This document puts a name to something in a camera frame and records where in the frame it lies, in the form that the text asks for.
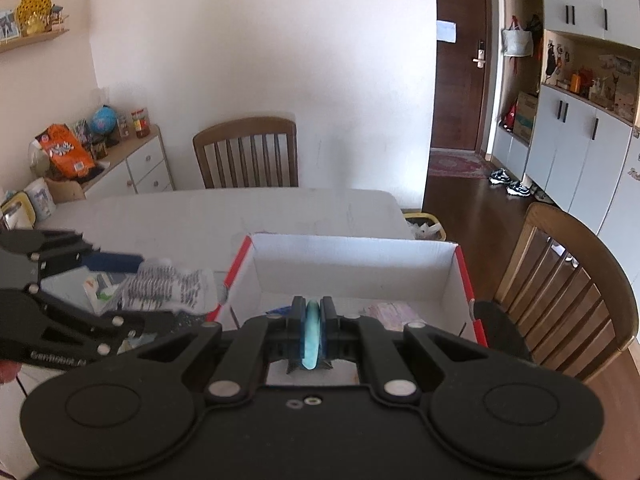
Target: sunflower decoration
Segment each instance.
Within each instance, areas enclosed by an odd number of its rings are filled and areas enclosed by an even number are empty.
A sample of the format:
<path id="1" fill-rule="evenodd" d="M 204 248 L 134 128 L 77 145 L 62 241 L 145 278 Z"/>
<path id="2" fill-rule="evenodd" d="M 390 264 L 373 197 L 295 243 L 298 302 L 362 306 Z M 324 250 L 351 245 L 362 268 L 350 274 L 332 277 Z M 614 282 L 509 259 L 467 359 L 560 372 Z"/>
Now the sunflower decoration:
<path id="1" fill-rule="evenodd" d="M 44 32 L 49 26 L 51 0 L 22 0 L 15 17 L 27 36 Z"/>

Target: brown door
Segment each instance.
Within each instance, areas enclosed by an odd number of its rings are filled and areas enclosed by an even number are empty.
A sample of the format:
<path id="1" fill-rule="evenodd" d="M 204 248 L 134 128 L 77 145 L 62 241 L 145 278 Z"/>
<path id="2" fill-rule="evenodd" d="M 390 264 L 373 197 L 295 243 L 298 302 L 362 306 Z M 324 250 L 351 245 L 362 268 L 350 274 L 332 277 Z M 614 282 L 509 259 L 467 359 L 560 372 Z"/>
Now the brown door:
<path id="1" fill-rule="evenodd" d="M 478 49 L 488 56 L 487 16 L 491 0 L 438 0 L 438 19 L 456 23 L 456 43 L 438 41 L 433 148 L 476 150 L 484 131 L 484 78 L 488 64 L 478 68 Z"/>

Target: globe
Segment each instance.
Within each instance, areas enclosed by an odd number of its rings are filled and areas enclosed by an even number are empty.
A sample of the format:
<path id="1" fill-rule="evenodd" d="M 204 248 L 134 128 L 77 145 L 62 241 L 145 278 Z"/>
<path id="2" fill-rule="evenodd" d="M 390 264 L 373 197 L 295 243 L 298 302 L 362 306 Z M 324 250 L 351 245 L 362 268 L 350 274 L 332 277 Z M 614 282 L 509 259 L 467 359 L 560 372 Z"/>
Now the globe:
<path id="1" fill-rule="evenodd" d="M 118 125 L 118 117 L 108 106 L 100 108 L 89 122 L 89 127 L 95 135 L 107 136 Z"/>

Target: paper sign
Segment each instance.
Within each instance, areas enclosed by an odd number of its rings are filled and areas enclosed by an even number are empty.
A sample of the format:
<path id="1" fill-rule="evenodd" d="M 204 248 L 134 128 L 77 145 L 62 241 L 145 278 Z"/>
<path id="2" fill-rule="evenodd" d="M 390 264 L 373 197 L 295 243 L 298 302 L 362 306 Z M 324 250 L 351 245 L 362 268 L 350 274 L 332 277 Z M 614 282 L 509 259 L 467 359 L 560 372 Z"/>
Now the paper sign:
<path id="1" fill-rule="evenodd" d="M 436 20 L 436 38 L 438 41 L 455 43 L 456 24 L 454 22 L 443 22 L 441 20 Z"/>

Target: teal object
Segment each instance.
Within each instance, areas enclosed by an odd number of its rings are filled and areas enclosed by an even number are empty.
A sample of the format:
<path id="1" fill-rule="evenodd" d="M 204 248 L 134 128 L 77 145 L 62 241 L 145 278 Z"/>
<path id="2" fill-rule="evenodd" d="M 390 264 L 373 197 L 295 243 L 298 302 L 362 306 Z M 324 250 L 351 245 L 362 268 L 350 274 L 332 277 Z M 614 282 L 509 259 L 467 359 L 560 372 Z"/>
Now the teal object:
<path id="1" fill-rule="evenodd" d="M 118 125 L 118 116 L 108 106 L 100 108 L 89 122 L 91 133 L 100 136 L 107 136 Z"/>
<path id="2" fill-rule="evenodd" d="M 320 304 L 315 300 L 309 301 L 306 306 L 304 351 L 303 367 L 314 370 L 320 355 Z"/>

